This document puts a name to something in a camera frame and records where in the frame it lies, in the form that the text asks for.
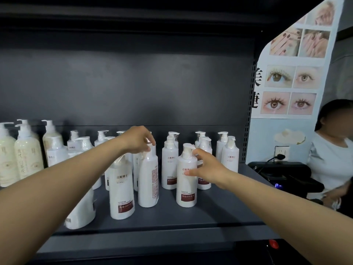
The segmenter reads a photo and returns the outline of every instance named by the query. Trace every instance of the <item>dark red label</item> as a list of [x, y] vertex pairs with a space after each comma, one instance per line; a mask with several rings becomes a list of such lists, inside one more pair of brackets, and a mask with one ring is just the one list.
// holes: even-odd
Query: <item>dark red label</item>
[[204, 180], [203, 178], [199, 178], [198, 183], [199, 183], [200, 185], [207, 185], [207, 184], [210, 184], [209, 182], [207, 182], [207, 181]]
[[181, 200], [183, 202], [191, 202], [191, 201], [195, 200], [195, 194], [182, 194]]
[[120, 205], [119, 209], [118, 209], [118, 212], [119, 213], [124, 213], [124, 212], [127, 212], [127, 211], [131, 210], [132, 208], [133, 208], [133, 202], [131, 201], [130, 203], [127, 203], [125, 205]]
[[177, 183], [177, 178], [167, 179], [167, 185], [174, 185]]

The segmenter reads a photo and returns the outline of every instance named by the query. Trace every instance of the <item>forearm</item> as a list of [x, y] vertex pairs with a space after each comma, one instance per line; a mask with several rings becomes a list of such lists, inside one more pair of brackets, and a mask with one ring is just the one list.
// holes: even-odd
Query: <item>forearm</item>
[[231, 171], [222, 185], [311, 263], [351, 264], [352, 219]]
[[2, 263], [25, 263], [124, 153], [118, 137], [0, 191]]

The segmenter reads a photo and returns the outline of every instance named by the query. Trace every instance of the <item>black device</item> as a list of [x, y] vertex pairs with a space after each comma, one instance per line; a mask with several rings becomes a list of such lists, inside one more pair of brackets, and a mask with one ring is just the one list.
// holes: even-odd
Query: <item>black device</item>
[[321, 192], [324, 185], [311, 176], [311, 169], [300, 162], [251, 162], [249, 167], [277, 189], [306, 198], [309, 192]]

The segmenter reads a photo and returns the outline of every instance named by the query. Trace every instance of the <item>woman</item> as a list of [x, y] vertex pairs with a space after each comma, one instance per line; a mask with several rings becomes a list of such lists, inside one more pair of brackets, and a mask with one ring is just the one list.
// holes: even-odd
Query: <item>woman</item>
[[309, 193], [308, 199], [320, 199], [334, 210], [341, 204], [353, 176], [353, 100], [338, 99], [325, 104], [319, 113], [307, 165], [311, 177], [324, 184], [321, 193]]

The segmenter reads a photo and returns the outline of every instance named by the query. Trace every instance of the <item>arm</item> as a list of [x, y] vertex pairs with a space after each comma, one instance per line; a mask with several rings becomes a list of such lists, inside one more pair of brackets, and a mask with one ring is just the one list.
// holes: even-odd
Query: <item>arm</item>
[[194, 154], [203, 166], [186, 175], [200, 176], [234, 193], [311, 263], [352, 264], [353, 219], [232, 172], [201, 149]]
[[134, 126], [0, 191], [1, 263], [27, 262], [119, 156], [149, 151], [146, 138], [155, 144], [145, 127]]

